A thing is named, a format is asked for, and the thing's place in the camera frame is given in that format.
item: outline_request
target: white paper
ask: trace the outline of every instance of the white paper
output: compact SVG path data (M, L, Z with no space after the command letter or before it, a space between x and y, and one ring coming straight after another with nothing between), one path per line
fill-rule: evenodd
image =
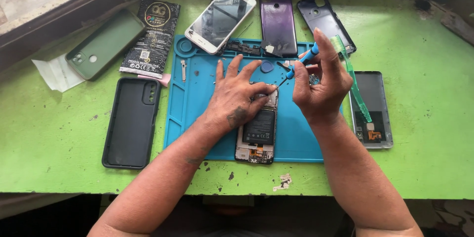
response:
M85 80L66 62L66 54L50 61L34 60L39 74L51 90L64 92Z

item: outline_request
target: blue screwdriver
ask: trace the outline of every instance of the blue screwdriver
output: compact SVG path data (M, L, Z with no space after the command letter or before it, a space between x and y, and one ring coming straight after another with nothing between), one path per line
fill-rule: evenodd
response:
M319 49L317 48L316 42L314 42L314 46L299 61L303 63L303 65L306 66L308 65L310 60L313 59L314 56L316 56L317 54L319 54ZM286 74L286 78L283 80L283 82L280 83L280 85L277 86L277 88L280 87L284 82L286 82L286 80L293 79L294 76L295 76L295 66L293 65L292 69Z

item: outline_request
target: phone battery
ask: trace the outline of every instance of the phone battery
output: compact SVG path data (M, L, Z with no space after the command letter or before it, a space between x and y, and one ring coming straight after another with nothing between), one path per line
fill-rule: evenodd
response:
M275 112L273 110L261 109L254 119L244 124L242 142L273 145L275 132Z
M125 55L120 72L163 77L180 9L179 4L165 1L141 1L138 18L145 24L146 32Z

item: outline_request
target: green table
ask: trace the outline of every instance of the green table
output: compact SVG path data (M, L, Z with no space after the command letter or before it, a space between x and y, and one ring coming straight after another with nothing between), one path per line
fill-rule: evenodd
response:
M210 0L165 1L181 4L176 34L183 34ZM312 41L297 1L297 39ZM330 1L357 45L351 56L355 70L383 74L395 145L371 155L404 198L474 199L474 48L439 23L441 12L423 19L411 0ZM130 10L136 12L138 4ZM241 37L261 38L258 8L234 37L252 21ZM55 42L0 74L0 192L119 193L138 174L100 162L115 86L128 75L118 72L121 60L97 81L64 93L51 91L30 61L66 53L94 29ZM152 158L163 148L168 89L161 95ZM293 179L289 188L274 192L287 173ZM323 164L207 161L186 193L331 191Z

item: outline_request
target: toothbrush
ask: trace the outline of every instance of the toothbrush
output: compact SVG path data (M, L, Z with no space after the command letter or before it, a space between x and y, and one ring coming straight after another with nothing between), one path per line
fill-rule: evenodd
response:
M357 101L357 104L362 111L362 114L364 114L365 119L367 122L372 122L372 118L370 118L369 110L367 110L367 107L365 106L364 100L362 99L362 96L360 95L359 88L357 86L357 81L355 79L355 73L354 73L354 68L352 67L351 61L349 60L349 55L347 55L346 48L344 44L342 43L341 37L339 35L336 35L334 37L331 37L330 39L331 44L334 46L334 49L336 52L341 52L342 56L344 57L344 60L346 60L346 70L347 73L352 77L353 79L353 84L351 86L351 91L352 94L354 95L354 98Z

